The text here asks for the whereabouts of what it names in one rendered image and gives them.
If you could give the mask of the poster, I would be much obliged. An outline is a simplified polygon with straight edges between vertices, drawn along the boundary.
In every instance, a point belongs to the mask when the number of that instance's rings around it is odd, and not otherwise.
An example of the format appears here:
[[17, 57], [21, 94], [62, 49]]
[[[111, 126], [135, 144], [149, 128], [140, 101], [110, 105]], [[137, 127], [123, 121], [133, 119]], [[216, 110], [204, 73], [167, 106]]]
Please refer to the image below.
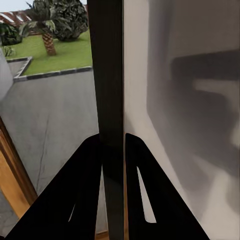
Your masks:
[[124, 0], [87, 0], [109, 240], [124, 240]]

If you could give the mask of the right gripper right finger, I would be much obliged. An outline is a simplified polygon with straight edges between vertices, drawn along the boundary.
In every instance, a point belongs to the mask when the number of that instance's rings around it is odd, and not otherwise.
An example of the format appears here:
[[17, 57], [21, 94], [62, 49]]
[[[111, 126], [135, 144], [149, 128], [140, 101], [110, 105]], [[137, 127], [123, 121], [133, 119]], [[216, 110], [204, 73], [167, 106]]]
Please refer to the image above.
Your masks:
[[[125, 135], [129, 240], [210, 240], [145, 142]], [[138, 170], [156, 223], [145, 220]]]

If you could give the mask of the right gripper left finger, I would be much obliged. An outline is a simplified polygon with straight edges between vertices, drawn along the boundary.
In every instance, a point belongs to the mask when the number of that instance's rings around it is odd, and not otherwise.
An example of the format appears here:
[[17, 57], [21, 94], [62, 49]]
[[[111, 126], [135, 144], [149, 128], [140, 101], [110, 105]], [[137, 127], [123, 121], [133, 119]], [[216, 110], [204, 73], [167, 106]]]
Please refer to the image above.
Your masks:
[[4, 240], [95, 240], [100, 134], [80, 145]]

